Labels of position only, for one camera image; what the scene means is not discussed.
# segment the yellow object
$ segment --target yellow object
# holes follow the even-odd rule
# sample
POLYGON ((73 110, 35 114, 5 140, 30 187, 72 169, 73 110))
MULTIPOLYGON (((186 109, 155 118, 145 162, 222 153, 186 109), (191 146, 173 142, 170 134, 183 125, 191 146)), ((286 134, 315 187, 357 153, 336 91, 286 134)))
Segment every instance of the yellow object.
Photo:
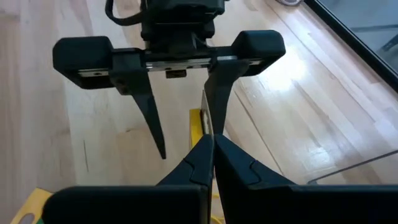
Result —
POLYGON ((43 206, 51 195, 52 193, 50 192, 36 188, 27 198, 24 206, 18 211, 14 219, 12 219, 11 224, 18 224, 25 215, 30 213, 35 216, 32 223, 37 223, 42 216, 43 206))
POLYGON ((191 149, 192 149, 193 147, 195 147, 195 145, 203 136, 200 109, 192 109, 189 111, 189 125, 190 125, 190 138, 191 138, 191 149))
POLYGON ((215 216, 215 215, 211 215, 210 217, 211 217, 211 219, 212 219, 214 222, 217 222, 217 224, 223 224, 223 222, 222 222, 222 220, 224 220, 223 217, 217 217, 217 216, 215 216))

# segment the metal frame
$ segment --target metal frame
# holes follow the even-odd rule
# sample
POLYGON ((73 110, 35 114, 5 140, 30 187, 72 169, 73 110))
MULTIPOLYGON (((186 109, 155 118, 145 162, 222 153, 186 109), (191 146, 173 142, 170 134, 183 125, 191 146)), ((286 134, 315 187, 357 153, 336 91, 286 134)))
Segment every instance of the metal frame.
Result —
POLYGON ((389 157, 389 156, 392 156, 392 155, 397 154, 397 153, 398 153, 398 150, 394 150, 394 151, 392 151, 392 152, 388 152, 388 153, 383 154, 383 155, 381 155, 381 156, 376 156, 376 157, 374 157, 374 158, 372 158, 372 159, 368 159, 368 160, 366 160, 366 161, 359 162, 359 163, 354 164, 354 165, 351 165, 351 166, 349 166, 349 167, 345 167, 345 168, 342 168, 342 169, 340 169, 340 170, 336 170, 336 171, 331 172, 331 173, 329 173, 329 174, 326 174, 326 175, 317 177, 317 178, 315 178, 315 179, 312 179, 312 180, 308 181, 307 184, 318 184, 318 183, 317 183, 318 180, 322 180, 322 179, 324 179, 324 178, 330 177, 330 176, 335 175, 335 174, 339 174, 339 173, 341 173, 341 172, 344 172, 344 171, 347 171, 347 170, 350 170, 350 169, 354 169, 354 168, 356 168, 356 167, 359 167, 359 166, 368 164, 368 163, 370 163, 370 162, 378 161, 379 159, 383 159, 383 158, 385 158, 385 157, 389 157))
POLYGON ((373 70, 398 92, 398 73, 373 52, 319 0, 304 2, 328 24, 373 70))

